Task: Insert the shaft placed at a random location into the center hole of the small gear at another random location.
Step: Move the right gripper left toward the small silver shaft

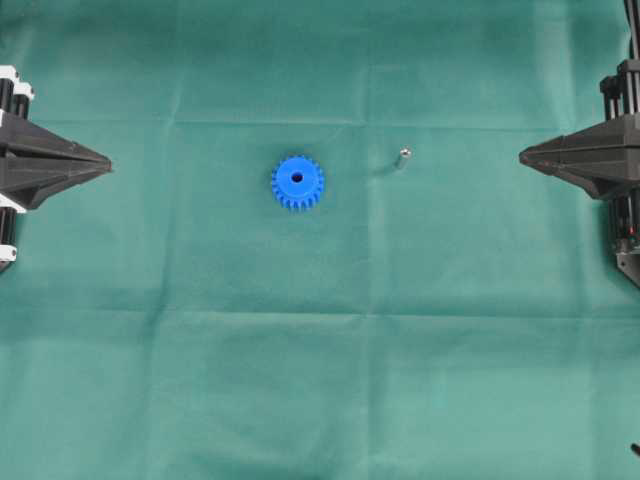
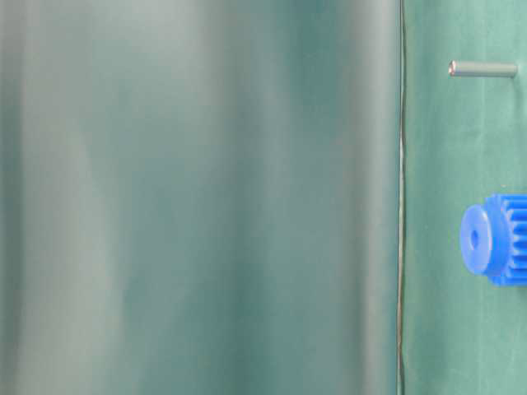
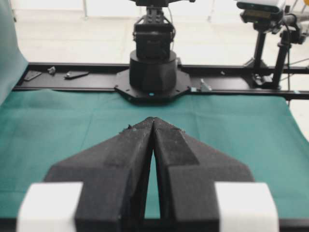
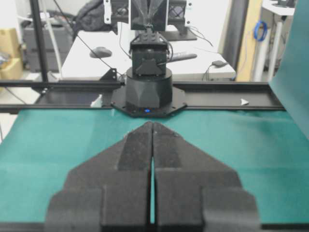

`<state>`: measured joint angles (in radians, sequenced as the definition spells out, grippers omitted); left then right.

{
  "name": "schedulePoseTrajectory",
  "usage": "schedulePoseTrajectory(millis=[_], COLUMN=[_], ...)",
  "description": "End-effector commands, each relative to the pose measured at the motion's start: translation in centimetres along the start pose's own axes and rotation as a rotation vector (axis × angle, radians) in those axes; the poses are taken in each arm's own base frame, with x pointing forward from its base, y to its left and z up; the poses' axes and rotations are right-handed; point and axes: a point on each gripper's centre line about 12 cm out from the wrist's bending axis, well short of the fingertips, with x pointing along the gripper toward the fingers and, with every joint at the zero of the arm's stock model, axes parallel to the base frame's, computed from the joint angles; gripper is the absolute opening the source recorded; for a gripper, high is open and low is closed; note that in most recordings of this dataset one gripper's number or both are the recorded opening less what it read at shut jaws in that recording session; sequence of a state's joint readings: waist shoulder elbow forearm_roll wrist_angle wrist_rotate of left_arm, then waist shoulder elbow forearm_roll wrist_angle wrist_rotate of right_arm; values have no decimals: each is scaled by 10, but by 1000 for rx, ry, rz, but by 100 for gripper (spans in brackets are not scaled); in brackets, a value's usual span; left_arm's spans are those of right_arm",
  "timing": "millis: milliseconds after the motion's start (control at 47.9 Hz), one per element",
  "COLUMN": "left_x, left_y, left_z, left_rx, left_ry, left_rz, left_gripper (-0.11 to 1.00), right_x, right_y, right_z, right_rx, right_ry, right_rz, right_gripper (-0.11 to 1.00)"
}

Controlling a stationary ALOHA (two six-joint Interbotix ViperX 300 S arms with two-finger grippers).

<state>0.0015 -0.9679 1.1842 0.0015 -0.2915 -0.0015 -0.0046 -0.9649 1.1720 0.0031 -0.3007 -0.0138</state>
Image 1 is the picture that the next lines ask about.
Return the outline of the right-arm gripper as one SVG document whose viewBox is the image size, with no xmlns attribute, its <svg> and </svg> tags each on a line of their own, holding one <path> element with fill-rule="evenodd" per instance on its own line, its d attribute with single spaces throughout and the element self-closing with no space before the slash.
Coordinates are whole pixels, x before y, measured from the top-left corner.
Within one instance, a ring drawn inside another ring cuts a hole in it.
<svg viewBox="0 0 640 480">
<path fill-rule="evenodd" d="M 639 148 L 639 81 L 621 68 L 600 82 L 605 122 L 525 148 L 522 165 L 579 187 L 594 200 L 609 200 L 609 232 L 617 269 L 639 287 L 639 181 L 588 172 L 560 163 L 608 161 Z"/>
</svg>

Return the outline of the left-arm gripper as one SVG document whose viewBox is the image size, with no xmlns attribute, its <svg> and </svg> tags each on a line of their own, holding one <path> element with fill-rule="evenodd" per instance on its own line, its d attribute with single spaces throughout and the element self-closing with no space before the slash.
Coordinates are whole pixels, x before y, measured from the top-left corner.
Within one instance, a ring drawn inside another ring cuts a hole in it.
<svg viewBox="0 0 640 480">
<path fill-rule="evenodd" d="M 1 272 L 17 258 L 19 214 L 112 171 L 108 157 L 25 120 L 34 98 L 33 87 L 20 80 L 16 68 L 2 65 L 1 146 L 16 156 L 35 158 L 1 161 Z M 6 114 L 18 117 L 4 117 Z"/>
</svg>

